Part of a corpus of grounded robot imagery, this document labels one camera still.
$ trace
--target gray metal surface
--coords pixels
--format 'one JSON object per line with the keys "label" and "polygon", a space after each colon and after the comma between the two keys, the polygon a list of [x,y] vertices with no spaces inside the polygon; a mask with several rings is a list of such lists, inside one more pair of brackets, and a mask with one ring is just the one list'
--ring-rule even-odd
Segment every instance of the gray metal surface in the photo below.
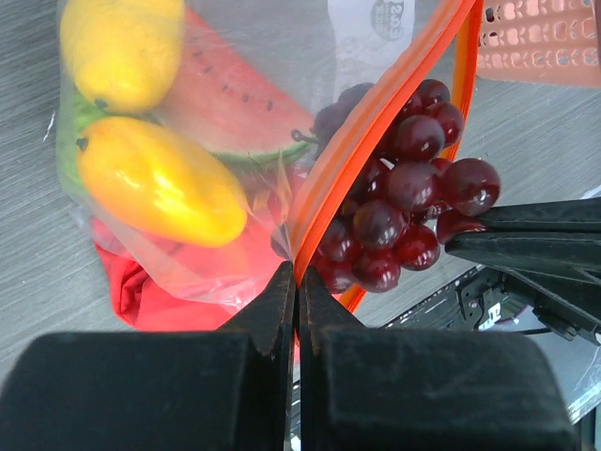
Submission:
{"label": "gray metal surface", "polygon": [[[111,312],[92,242],[69,218],[54,130],[43,141],[58,102],[54,0],[1,6],[0,381],[36,335],[126,329]],[[591,90],[481,80],[461,155],[500,169],[503,204],[578,198],[601,185],[600,100]],[[358,315],[384,324],[470,266],[444,258],[406,273],[397,290],[368,296]]]}

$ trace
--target pink plastic basket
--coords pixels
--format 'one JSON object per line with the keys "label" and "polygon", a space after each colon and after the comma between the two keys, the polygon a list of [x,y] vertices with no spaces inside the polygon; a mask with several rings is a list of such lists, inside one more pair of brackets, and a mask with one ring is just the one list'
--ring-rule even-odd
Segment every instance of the pink plastic basket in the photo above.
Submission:
{"label": "pink plastic basket", "polygon": [[601,87],[590,0],[485,0],[478,75]]}

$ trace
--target orange bag edge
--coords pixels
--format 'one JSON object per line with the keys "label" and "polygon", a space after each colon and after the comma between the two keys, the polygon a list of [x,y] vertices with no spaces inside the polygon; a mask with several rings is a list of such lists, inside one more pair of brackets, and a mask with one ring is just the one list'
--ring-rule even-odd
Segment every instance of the orange bag edge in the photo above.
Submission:
{"label": "orange bag edge", "polygon": [[[417,87],[425,75],[431,71],[443,52],[450,45],[455,35],[457,35],[456,54],[457,61],[459,61],[460,64],[455,65],[453,102],[459,107],[464,118],[467,119],[475,83],[477,42],[483,4],[484,0],[464,0],[457,5],[453,12],[453,16],[440,33],[436,42],[434,42],[431,48],[422,57],[420,64],[416,66],[406,82],[396,90],[392,99],[386,104],[386,107],[389,107],[391,103],[404,103],[408,99],[415,87]],[[352,180],[356,178],[361,170],[364,160],[369,156],[371,149],[375,147],[379,137],[382,135],[382,133],[378,135],[378,132],[372,132],[376,127],[377,122],[381,122],[381,120],[376,120],[376,122],[368,128],[359,144],[352,150],[348,158],[348,164],[345,168],[346,171],[344,171],[345,173],[340,174],[336,179],[336,183],[334,183],[335,186],[331,187],[328,195],[317,210],[317,216],[314,218],[305,236],[302,237],[294,265],[297,284],[301,282],[327,224],[338,209],[340,202],[342,202],[342,198],[347,193],[347,190],[344,189],[344,187],[336,185],[338,185],[338,182],[342,179],[345,181],[342,185],[348,184],[348,186],[350,186]],[[459,144],[460,143],[457,143],[451,148],[446,149],[442,156],[452,160],[458,151]],[[354,286],[343,294],[340,298],[340,302],[348,310],[354,312],[364,295],[365,291],[363,289]]]}

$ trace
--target yellow mango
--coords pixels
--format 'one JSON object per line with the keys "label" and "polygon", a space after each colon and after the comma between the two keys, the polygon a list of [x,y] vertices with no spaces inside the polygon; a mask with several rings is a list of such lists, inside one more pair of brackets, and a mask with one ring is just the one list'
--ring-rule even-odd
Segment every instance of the yellow mango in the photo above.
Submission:
{"label": "yellow mango", "polygon": [[179,67],[184,8],[184,0],[68,0],[61,54],[84,97],[112,113],[157,105]]}
{"label": "yellow mango", "polygon": [[238,180],[210,153],[130,117],[106,117],[73,143],[92,197],[123,223],[203,247],[228,244],[246,226]]}

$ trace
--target red fabric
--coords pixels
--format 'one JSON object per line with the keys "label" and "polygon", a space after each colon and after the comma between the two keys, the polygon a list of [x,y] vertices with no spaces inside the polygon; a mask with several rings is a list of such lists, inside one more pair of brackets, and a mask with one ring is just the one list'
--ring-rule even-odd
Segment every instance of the red fabric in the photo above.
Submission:
{"label": "red fabric", "polygon": [[216,303],[174,298],[135,261],[96,245],[115,314],[141,331],[211,331],[232,317]]}

